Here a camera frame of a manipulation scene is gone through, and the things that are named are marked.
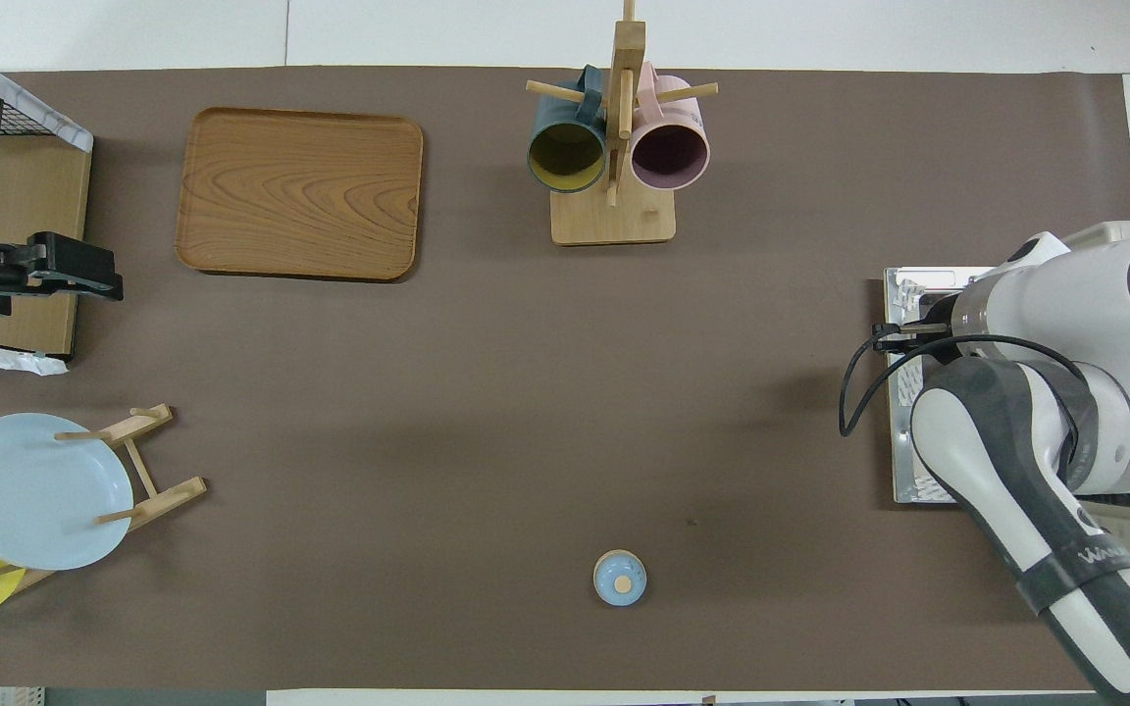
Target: metal plate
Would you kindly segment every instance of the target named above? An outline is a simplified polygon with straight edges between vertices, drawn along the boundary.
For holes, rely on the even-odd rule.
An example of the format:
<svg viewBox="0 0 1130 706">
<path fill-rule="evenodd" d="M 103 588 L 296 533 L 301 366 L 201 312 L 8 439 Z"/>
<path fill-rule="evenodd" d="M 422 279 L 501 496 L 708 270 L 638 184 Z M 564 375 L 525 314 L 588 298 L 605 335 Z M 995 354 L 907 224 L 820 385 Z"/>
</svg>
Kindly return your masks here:
<svg viewBox="0 0 1130 706">
<path fill-rule="evenodd" d="M 884 305 L 889 323 L 915 322 L 937 300 L 959 294 L 971 279 L 992 268 L 887 268 L 884 269 Z M 898 356 L 888 355 L 888 364 Z M 910 417 L 923 380 L 940 367 L 923 356 L 896 371 L 888 381 L 888 428 L 892 434 L 892 483 L 896 502 L 954 502 L 914 452 Z"/>
</svg>

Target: black strap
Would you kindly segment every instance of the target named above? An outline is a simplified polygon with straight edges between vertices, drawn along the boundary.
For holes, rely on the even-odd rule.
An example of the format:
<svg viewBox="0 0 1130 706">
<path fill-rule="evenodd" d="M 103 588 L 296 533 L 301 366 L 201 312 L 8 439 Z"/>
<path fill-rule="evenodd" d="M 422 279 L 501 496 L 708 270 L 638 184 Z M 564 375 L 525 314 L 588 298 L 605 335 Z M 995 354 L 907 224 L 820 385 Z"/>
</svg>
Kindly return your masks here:
<svg viewBox="0 0 1130 706">
<path fill-rule="evenodd" d="M 1112 533 L 1094 533 L 1054 550 L 1023 572 L 1018 593 L 1040 613 L 1089 581 L 1123 568 L 1130 568 L 1127 547 Z"/>
</svg>

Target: mug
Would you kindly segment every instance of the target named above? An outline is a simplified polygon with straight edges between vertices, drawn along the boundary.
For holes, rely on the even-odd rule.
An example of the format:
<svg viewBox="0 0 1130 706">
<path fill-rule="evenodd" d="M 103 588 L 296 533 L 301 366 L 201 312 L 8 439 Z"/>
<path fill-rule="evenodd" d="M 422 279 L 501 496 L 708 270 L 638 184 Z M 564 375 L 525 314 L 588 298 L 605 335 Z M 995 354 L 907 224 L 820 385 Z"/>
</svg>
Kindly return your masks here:
<svg viewBox="0 0 1130 706">
<path fill-rule="evenodd" d="M 573 193 L 596 183 L 608 160 L 600 69 L 588 63 L 575 84 L 559 86 L 583 93 L 583 102 L 539 96 L 525 165 L 544 186 Z"/>
<path fill-rule="evenodd" d="M 678 77 L 657 75 L 651 62 L 644 62 L 640 71 L 640 107 L 631 122 L 631 171 L 647 188 L 683 189 L 701 178 L 710 165 L 701 102 L 657 102 L 657 94 L 688 86 Z"/>
</svg>

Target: mug handle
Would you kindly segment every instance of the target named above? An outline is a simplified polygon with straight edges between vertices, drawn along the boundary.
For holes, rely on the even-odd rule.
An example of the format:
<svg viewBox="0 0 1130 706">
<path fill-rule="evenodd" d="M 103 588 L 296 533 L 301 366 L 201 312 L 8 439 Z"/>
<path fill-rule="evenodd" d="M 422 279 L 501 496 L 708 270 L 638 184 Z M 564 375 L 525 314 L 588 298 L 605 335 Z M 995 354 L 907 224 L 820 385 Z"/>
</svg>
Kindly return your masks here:
<svg viewBox="0 0 1130 706">
<path fill-rule="evenodd" d="M 651 68 L 651 62 L 644 62 L 640 68 L 640 90 L 635 95 L 640 97 L 640 108 L 647 120 L 659 121 L 666 116 L 657 102 L 657 69 Z"/>
<path fill-rule="evenodd" d="M 579 122 L 596 122 L 596 115 L 600 112 L 600 99 L 605 98 L 600 88 L 602 80 L 600 69 L 592 67 L 591 63 L 583 67 L 583 76 L 577 77 L 575 85 L 575 88 L 583 93 L 583 102 L 577 104 L 577 112 L 574 114 Z"/>
</svg>

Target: black cable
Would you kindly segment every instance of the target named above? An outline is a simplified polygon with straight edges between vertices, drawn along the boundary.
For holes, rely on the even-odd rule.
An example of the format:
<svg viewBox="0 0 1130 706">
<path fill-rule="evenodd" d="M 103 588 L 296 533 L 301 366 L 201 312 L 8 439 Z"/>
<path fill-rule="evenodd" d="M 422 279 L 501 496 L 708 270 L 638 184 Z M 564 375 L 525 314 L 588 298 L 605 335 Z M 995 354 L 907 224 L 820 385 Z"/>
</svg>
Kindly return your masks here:
<svg viewBox="0 0 1130 706">
<path fill-rule="evenodd" d="M 858 360 L 861 358 L 862 354 L 866 352 L 866 349 L 873 346 L 876 340 L 885 335 L 892 335 L 890 331 L 879 331 L 879 333 L 871 335 L 870 340 L 867 340 L 866 345 L 862 346 L 860 349 L 858 349 L 857 352 L 852 355 L 852 359 L 851 361 L 849 361 L 849 367 L 844 371 L 844 378 L 840 381 L 840 436 L 849 436 L 850 434 L 852 434 L 852 429 L 857 428 L 858 421 L 861 420 L 861 413 L 866 411 L 866 407 L 870 404 L 870 401 L 871 399 L 873 399 L 875 393 L 878 393 L 879 389 L 883 387 L 884 382 L 890 378 L 890 376 L 895 374 L 897 369 L 901 369 L 901 367 L 904 366 L 905 363 L 911 361 L 920 356 L 927 356 L 929 352 L 932 352 L 933 350 L 947 348 L 949 346 L 956 346 L 958 343 L 976 343 L 976 341 L 979 341 L 979 343 L 1006 343 L 1009 346 L 1017 346 L 1019 348 L 1027 348 L 1031 350 L 1035 350 L 1035 352 L 1037 354 L 1043 354 L 1044 356 L 1053 358 L 1053 360 L 1058 361 L 1059 365 L 1067 368 L 1067 371 L 1070 372 L 1071 375 L 1075 375 L 1076 380 L 1079 380 L 1081 383 L 1087 384 L 1087 378 L 1085 378 L 1084 372 L 1081 372 L 1080 367 L 1076 366 L 1070 358 L 1068 358 L 1067 356 L 1062 356 L 1061 352 L 1058 352 L 1058 350 L 1053 350 L 1048 346 L 1041 346 L 1040 343 L 1036 343 L 1035 340 L 1015 338 L 1012 335 L 993 335 L 988 333 L 974 333 L 970 335 L 950 335 L 948 338 L 941 338 L 938 340 L 930 341 L 930 343 L 924 346 L 919 346 L 919 348 L 915 348 L 910 352 L 905 354 L 904 356 L 902 356 L 901 358 L 897 358 L 896 363 L 893 363 L 893 365 L 888 366 L 888 369 L 885 369 L 883 374 L 878 376 L 878 378 L 875 378 L 873 383 L 870 384 L 870 387 L 866 389 L 866 392 L 861 394 L 861 401 L 858 402 L 857 410 L 853 410 L 851 418 L 847 420 L 847 424 L 844 424 L 844 399 L 847 398 L 849 382 L 852 378 L 852 371 L 853 368 L 857 367 Z M 1079 434 L 1077 434 L 1077 429 L 1075 429 L 1074 427 L 1075 424 L 1071 421 L 1072 434 L 1075 434 L 1075 438 L 1077 439 L 1079 438 Z"/>
</svg>

